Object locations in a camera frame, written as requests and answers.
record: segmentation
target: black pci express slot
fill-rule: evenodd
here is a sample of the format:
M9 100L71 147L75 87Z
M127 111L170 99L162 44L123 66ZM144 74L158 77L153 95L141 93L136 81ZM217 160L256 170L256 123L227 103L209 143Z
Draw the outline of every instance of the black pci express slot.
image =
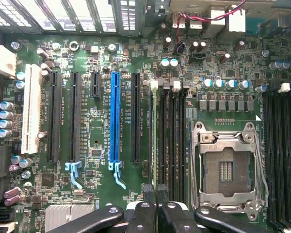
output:
M60 121L62 103L62 77L52 71L48 91L48 161L57 162L59 158Z
M140 156L140 73L131 74L131 127L130 158L131 162L139 162Z
M80 120L82 78L78 72L70 74L68 161L80 160Z
M265 93L263 102L267 221L279 231L291 228L291 93Z
M91 73L91 97L95 99L101 98L101 77L98 72Z

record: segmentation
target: small chip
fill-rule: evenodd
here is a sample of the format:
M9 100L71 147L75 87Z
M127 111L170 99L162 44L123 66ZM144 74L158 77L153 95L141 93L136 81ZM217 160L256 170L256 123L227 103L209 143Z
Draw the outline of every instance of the small chip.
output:
M185 74L186 80L192 81L193 80L193 73L192 72L187 72Z
M55 175L53 173L42 173L41 186L54 187Z

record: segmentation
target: motherboard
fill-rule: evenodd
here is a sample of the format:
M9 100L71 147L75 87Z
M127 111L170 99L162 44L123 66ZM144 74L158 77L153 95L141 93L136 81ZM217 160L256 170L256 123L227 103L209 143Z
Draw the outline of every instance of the motherboard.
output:
M170 201L272 228L268 197L281 194L265 181L263 95L291 80L291 32L237 45L167 37L7 37L19 47L16 79L4 79L0 137L12 159L0 210L16 212L16 232L125 209L149 183Z

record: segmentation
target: black connector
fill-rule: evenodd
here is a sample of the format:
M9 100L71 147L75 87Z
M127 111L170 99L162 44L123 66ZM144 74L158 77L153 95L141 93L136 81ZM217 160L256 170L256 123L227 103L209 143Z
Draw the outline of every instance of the black connector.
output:
M70 74L68 161L80 160L82 78L78 72Z
M131 161L139 162L140 156L140 73L131 74Z
M50 73L48 91L48 161L59 159L60 121L62 109L62 78L57 71Z
M91 97L95 99L101 98L101 77L98 72L91 73Z

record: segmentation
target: pci express slot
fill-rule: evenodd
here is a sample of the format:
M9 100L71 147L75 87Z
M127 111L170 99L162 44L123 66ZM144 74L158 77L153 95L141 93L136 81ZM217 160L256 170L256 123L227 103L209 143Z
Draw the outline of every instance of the pci express slot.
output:
M140 156L140 74L131 75L131 128L130 128L130 159L139 162Z
M110 118L110 157L111 163L119 163L120 140L120 91L121 76L119 72L111 73L111 118Z
M48 161L59 158L62 78L57 71L50 73L48 90Z
M68 161L77 162L80 160L82 92L82 78L80 73L71 72L70 81Z
M95 99L101 98L101 77L98 72L91 73L91 97Z

